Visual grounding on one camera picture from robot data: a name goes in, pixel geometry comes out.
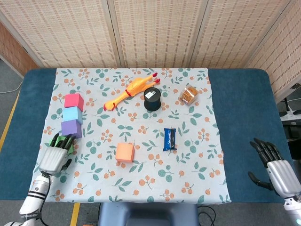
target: yellow floor line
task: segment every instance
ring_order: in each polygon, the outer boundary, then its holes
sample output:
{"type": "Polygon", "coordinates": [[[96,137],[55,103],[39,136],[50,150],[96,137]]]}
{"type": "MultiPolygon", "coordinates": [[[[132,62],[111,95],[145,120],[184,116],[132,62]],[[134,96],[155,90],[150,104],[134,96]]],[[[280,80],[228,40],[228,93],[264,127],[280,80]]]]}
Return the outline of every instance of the yellow floor line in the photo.
{"type": "Polygon", "coordinates": [[[79,217],[79,206],[80,203],[75,203],[73,206],[73,213],[72,213],[70,226],[76,226],[77,224],[77,218],[79,217]]]}
{"type": "Polygon", "coordinates": [[[17,104],[18,98],[19,98],[19,94],[18,94],[18,96],[17,96],[17,98],[16,98],[16,100],[15,100],[13,109],[12,109],[11,112],[10,112],[8,121],[7,121],[6,126],[5,126],[5,128],[4,128],[4,130],[3,130],[2,136],[1,136],[1,138],[0,138],[0,153],[1,153],[2,146],[3,146],[3,144],[4,144],[5,137],[6,137],[7,133],[8,133],[8,128],[9,128],[9,126],[10,126],[11,119],[13,118],[13,114],[14,114],[14,112],[15,112],[15,108],[16,108],[16,104],[17,104]]]}

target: woven wall panel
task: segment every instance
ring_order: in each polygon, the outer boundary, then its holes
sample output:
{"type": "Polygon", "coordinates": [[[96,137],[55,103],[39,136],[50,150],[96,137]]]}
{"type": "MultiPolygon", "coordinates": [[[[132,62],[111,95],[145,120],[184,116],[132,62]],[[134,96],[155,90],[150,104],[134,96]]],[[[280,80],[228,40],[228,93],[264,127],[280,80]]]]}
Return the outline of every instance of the woven wall panel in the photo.
{"type": "Polygon", "coordinates": [[[213,0],[193,67],[242,67],[287,0],[213,0]]]}
{"type": "Polygon", "coordinates": [[[188,66],[205,2],[114,0],[125,66],[188,66]]]}
{"type": "Polygon", "coordinates": [[[268,72],[274,95],[301,76],[301,1],[297,0],[250,60],[268,72]]]}
{"type": "Polygon", "coordinates": [[[23,76],[30,69],[38,67],[2,23],[0,23],[0,55],[23,76]]]}
{"type": "Polygon", "coordinates": [[[116,67],[100,0],[7,0],[0,10],[45,67],[116,67]]]}

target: white cable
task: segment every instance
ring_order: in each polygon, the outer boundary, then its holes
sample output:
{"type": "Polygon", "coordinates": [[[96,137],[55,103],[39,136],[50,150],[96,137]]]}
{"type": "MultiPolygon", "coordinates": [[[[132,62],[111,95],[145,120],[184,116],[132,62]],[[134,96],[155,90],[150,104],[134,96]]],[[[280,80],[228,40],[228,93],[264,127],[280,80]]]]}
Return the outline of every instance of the white cable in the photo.
{"type": "Polygon", "coordinates": [[[5,93],[12,93],[12,92],[15,92],[15,91],[17,91],[19,88],[20,88],[20,86],[22,85],[22,83],[23,82],[21,82],[20,83],[20,85],[16,88],[16,89],[14,89],[14,90],[11,90],[11,91],[6,91],[6,92],[0,92],[0,94],[5,94],[5,93]]]}
{"type": "Polygon", "coordinates": [[[288,102],[294,101],[294,100],[301,100],[301,98],[293,99],[293,100],[288,100],[288,102]]]}

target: orange cube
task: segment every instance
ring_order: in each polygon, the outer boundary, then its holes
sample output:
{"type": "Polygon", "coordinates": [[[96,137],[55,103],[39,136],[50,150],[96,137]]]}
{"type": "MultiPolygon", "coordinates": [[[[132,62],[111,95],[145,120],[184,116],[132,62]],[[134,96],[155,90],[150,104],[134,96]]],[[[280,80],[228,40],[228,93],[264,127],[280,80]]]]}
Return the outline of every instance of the orange cube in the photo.
{"type": "Polygon", "coordinates": [[[131,163],[134,158],[134,146],[131,144],[118,143],[115,159],[117,161],[131,163]]]}

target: blue table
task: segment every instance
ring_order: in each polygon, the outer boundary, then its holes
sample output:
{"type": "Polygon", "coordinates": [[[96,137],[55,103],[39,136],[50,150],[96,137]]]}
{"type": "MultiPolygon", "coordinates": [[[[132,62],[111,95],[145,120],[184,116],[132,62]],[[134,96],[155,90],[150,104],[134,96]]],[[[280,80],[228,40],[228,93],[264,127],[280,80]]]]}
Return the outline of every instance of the blue table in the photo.
{"type": "MultiPolygon", "coordinates": [[[[48,112],[56,69],[29,71],[0,153],[0,200],[21,200],[27,195],[35,167],[44,119],[48,112]]],[[[213,105],[224,151],[224,166],[233,202],[283,202],[274,192],[257,187],[268,175],[253,137],[276,144],[292,163],[267,73],[260,69],[209,69],[213,105]]]]}

